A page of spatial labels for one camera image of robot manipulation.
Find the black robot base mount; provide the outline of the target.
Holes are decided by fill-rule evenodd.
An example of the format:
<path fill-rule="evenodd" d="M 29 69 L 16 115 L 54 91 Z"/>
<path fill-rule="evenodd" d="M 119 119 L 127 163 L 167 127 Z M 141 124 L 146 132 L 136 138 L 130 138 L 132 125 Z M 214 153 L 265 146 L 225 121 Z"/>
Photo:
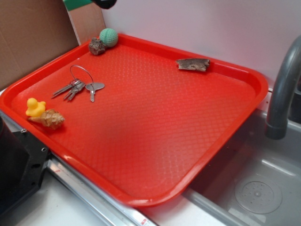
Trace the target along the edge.
<path fill-rule="evenodd" d="M 37 192 L 42 184 L 49 148 L 30 132 L 12 132 L 0 120 L 0 216 Z"/>

